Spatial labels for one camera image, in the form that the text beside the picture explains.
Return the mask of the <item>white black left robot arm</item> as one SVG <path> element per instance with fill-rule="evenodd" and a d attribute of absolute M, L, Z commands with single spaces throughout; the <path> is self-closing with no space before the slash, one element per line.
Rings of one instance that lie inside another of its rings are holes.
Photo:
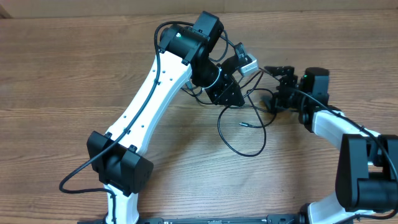
<path fill-rule="evenodd" d="M 86 146 L 90 165 L 108 196 L 105 223 L 137 223 L 137 199 L 154 165 L 145 158 L 154 129 L 177 92 L 193 83 L 214 105 L 242 106 L 234 73 L 249 75 L 257 60 L 243 44 L 230 58 L 209 54 L 227 33 L 220 19 L 202 12 L 194 23 L 169 21 L 154 33 L 155 59 L 144 83 L 124 113 L 104 134 L 91 133 Z"/>

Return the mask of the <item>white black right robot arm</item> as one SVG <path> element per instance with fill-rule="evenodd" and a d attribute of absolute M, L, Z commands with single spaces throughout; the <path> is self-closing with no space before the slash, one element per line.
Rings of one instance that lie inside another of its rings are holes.
<path fill-rule="evenodd" d="M 353 223 L 397 215 L 397 136 L 380 134 L 329 105 L 330 72 L 310 67 L 302 78 L 294 67 L 265 67 L 279 81 L 273 110 L 293 109 L 305 128 L 339 150 L 335 191 L 303 207 L 301 223 Z"/>

